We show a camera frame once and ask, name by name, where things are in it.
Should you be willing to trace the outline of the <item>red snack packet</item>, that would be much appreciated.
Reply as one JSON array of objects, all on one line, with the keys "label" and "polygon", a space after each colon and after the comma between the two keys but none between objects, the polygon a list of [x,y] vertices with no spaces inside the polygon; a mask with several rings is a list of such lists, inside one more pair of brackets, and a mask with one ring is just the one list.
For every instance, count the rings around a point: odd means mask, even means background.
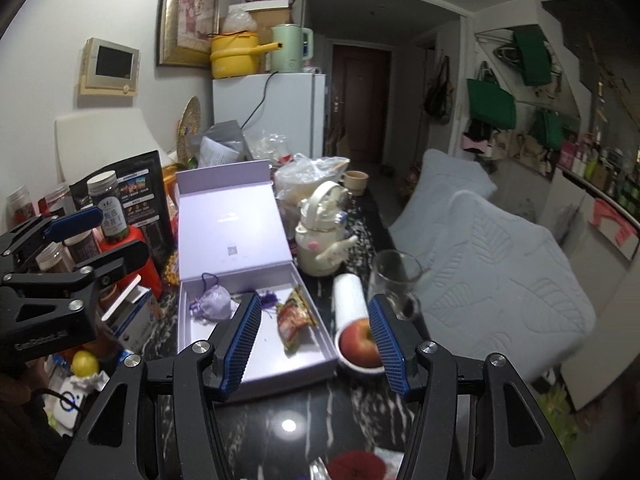
[{"label": "red snack packet", "polygon": [[312,312],[302,285],[296,285],[285,302],[276,304],[278,334],[288,356],[297,352],[300,332],[307,327],[317,327],[317,317]]}]

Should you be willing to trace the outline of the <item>red apple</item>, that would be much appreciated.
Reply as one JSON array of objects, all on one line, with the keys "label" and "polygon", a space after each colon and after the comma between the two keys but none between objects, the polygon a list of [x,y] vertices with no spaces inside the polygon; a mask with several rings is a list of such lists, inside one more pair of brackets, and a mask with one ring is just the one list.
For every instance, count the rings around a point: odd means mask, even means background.
[{"label": "red apple", "polygon": [[380,352],[367,318],[360,318],[345,326],[338,338],[338,346],[344,358],[356,366],[362,368],[382,366]]}]

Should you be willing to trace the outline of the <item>yellow lemon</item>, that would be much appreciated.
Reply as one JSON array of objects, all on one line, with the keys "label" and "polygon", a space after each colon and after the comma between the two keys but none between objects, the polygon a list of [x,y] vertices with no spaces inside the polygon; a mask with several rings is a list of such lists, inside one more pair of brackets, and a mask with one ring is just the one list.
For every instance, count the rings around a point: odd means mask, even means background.
[{"label": "yellow lemon", "polygon": [[91,377],[99,373],[100,362],[91,352],[79,350],[73,356],[70,369],[77,377]]}]

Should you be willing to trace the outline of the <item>blue white carton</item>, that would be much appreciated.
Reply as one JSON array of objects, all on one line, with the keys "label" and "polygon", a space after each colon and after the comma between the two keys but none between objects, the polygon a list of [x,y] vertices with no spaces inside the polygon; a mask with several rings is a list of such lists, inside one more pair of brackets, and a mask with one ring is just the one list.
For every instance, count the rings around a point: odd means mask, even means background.
[{"label": "blue white carton", "polygon": [[141,354],[162,316],[152,289],[143,286],[141,276],[136,275],[102,315],[101,321],[126,350]]}]

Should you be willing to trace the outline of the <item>clear glass mug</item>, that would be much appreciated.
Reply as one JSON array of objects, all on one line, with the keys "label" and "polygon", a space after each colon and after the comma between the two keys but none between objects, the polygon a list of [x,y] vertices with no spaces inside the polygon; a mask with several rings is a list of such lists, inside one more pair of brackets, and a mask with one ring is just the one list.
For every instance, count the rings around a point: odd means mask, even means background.
[{"label": "clear glass mug", "polygon": [[416,289],[426,272],[427,268],[412,255],[382,250],[372,260],[367,300],[383,295],[398,318],[412,320],[420,310]]}]

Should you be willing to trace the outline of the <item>lavender gift box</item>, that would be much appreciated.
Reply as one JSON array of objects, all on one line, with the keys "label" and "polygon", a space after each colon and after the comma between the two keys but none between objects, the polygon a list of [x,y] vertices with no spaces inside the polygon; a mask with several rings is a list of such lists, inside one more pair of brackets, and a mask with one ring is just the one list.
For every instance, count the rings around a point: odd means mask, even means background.
[{"label": "lavender gift box", "polygon": [[[288,247],[264,160],[180,172],[178,260],[180,276],[177,348],[207,338],[212,324],[198,322],[192,302],[207,286],[221,284],[233,296],[273,292],[285,301],[293,290],[309,295]],[[231,401],[271,396],[322,382],[334,375],[337,354],[321,320],[298,332],[288,352],[277,313],[262,311],[254,348]]]}]

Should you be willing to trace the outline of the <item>white lid glass jar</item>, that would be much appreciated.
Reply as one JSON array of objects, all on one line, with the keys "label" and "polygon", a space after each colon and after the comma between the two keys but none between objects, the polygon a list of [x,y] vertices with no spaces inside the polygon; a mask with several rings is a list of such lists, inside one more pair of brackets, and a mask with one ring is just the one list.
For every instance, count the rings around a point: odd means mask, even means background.
[{"label": "white lid glass jar", "polygon": [[87,181],[94,206],[102,211],[101,229],[109,242],[118,242],[128,235],[129,226],[120,201],[119,185],[114,170],[103,171]]}]

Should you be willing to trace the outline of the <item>black printed box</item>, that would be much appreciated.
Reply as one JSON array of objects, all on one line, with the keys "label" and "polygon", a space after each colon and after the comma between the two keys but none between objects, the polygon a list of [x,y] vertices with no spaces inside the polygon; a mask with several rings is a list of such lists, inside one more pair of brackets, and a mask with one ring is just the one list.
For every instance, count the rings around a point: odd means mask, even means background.
[{"label": "black printed box", "polygon": [[90,203],[87,181],[108,170],[116,174],[127,223],[142,231],[159,268],[174,249],[160,154],[152,151],[112,162],[73,183],[70,192],[77,206]]}]

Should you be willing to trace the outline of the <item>cream cartoon kettle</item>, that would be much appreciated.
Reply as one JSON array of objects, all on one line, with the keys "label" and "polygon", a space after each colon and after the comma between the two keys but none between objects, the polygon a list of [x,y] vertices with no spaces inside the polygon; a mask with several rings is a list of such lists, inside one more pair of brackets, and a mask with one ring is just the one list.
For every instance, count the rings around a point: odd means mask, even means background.
[{"label": "cream cartoon kettle", "polygon": [[358,236],[346,234],[348,199],[344,186],[326,181],[299,202],[295,244],[297,264],[303,273],[315,278],[334,274],[357,245]]}]

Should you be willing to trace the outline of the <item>green slippers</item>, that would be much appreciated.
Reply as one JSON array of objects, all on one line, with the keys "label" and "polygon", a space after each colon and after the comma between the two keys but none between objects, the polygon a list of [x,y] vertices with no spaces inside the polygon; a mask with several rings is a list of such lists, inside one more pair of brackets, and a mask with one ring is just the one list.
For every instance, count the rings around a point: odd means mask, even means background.
[{"label": "green slippers", "polygon": [[537,402],[563,450],[569,453],[577,440],[579,429],[570,411],[565,388],[555,384],[547,393],[537,396]]}]

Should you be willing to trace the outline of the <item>clear plastic bag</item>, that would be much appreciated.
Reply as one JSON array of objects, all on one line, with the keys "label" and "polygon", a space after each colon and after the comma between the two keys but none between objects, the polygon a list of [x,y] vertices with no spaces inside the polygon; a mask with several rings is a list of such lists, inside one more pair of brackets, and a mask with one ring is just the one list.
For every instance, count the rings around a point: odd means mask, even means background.
[{"label": "clear plastic bag", "polygon": [[274,173],[277,200],[296,206],[308,198],[324,182],[338,182],[346,171],[350,159],[333,156],[312,159],[295,154],[293,159]]}]

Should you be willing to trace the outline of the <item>beige cup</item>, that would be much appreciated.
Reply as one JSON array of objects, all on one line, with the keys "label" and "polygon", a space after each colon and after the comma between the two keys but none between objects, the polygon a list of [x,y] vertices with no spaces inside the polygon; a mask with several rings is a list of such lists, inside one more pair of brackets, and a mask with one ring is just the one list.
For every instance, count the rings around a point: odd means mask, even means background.
[{"label": "beige cup", "polygon": [[353,196],[361,196],[367,188],[369,175],[359,170],[347,170],[342,177],[344,188]]}]

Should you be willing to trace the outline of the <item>rear light blue cushion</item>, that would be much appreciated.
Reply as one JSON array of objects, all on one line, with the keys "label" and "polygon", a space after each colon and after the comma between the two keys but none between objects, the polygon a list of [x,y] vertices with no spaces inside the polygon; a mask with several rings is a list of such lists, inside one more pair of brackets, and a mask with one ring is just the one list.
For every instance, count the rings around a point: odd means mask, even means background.
[{"label": "rear light blue cushion", "polygon": [[478,162],[455,158],[430,148],[422,159],[422,171],[403,214],[434,212],[459,191],[471,191],[491,198],[497,185]]}]

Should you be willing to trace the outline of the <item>white cabinet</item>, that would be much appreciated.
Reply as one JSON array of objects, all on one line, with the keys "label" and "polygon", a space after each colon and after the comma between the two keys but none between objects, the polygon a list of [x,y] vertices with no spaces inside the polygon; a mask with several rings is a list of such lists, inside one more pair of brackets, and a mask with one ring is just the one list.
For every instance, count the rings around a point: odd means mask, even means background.
[{"label": "white cabinet", "polygon": [[539,223],[562,240],[596,328],[561,365],[576,410],[597,399],[639,357],[639,223],[618,244],[624,213],[569,171],[556,170]]}]

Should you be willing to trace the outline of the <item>white refrigerator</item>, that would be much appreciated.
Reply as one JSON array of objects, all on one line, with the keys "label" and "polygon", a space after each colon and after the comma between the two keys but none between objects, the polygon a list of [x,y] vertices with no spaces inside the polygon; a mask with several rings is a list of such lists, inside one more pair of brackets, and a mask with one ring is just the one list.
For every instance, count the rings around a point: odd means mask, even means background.
[{"label": "white refrigerator", "polygon": [[294,153],[323,155],[326,76],[257,74],[213,81],[216,122],[234,120],[245,133],[277,133]]}]

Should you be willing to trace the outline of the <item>black hanging handbag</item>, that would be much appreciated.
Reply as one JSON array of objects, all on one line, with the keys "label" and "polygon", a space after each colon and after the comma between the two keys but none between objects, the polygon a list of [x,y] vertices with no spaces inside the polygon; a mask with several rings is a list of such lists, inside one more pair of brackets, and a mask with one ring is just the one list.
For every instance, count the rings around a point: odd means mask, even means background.
[{"label": "black hanging handbag", "polygon": [[450,76],[450,58],[443,55],[435,79],[430,83],[422,108],[432,122],[447,125],[454,107],[454,86]]}]

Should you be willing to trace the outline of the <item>large green tote bag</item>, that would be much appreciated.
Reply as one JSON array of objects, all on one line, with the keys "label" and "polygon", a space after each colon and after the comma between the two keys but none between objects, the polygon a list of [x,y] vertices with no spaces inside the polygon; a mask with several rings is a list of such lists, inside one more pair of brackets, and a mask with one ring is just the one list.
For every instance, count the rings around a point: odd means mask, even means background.
[{"label": "large green tote bag", "polygon": [[480,64],[477,76],[466,81],[469,114],[472,120],[501,130],[516,126],[515,99],[501,88],[497,76],[487,62]]}]

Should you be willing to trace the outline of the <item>yellow enamel pot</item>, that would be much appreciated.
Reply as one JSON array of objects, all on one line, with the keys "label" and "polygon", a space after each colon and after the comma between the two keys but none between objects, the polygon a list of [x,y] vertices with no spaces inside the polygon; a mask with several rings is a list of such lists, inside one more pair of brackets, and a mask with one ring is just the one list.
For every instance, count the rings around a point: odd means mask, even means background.
[{"label": "yellow enamel pot", "polygon": [[214,79],[226,79],[255,75],[262,55],[282,48],[279,41],[261,44],[256,32],[216,35],[210,40],[212,76]]}]

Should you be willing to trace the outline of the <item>dark wooden door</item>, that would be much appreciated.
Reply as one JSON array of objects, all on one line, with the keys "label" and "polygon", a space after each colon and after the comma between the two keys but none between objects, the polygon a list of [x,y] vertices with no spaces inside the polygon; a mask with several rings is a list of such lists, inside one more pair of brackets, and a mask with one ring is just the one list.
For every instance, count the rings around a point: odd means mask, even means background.
[{"label": "dark wooden door", "polygon": [[336,44],[332,51],[326,152],[378,166],[386,137],[392,52]]}]

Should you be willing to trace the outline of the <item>gold framed picture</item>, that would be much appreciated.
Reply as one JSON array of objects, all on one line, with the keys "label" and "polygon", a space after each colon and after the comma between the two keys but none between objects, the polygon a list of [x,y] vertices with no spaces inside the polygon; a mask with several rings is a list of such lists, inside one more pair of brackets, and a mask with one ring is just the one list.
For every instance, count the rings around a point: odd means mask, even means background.
[{"label": "gold framed picture", "polygon": [[218,29],[219,0],[160,0],[156,64],[208,70]]}]

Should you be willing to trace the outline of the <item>mint green electric kettle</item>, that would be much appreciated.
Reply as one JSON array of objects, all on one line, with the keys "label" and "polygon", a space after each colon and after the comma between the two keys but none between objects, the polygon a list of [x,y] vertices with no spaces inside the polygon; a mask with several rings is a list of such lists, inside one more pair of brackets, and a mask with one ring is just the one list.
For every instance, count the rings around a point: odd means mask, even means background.
[{"label": "mint green electric kettle", "polygon": [[304,62],[314,57],[314,31],[296,24],[273,26],[271,35],[281,49],[271,52],[271,70],[278,73],[300,73]]}]

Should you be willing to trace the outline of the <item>upper green tote bag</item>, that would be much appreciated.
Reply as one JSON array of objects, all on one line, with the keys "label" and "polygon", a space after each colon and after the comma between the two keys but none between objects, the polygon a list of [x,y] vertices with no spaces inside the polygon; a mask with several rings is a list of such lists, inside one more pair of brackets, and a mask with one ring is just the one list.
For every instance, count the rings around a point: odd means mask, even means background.
[{"label": "upper green tote bag", "polygon": [[513,32],[513,44],[520,59],[521,76],[529,87],[551,82],[551,55],[544,34],[536,28],[520,28]]}]

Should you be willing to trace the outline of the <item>wall intercom panel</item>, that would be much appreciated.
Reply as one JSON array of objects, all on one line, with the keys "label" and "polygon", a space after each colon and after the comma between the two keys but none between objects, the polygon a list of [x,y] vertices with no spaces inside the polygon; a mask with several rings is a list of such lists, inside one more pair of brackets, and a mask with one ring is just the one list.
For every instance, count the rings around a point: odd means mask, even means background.
[{"label": "wall intercom panel", "polygon": [[139,64],[138,49],[89,38],[82,51],[78,94],[132,98],[138,93]]}]

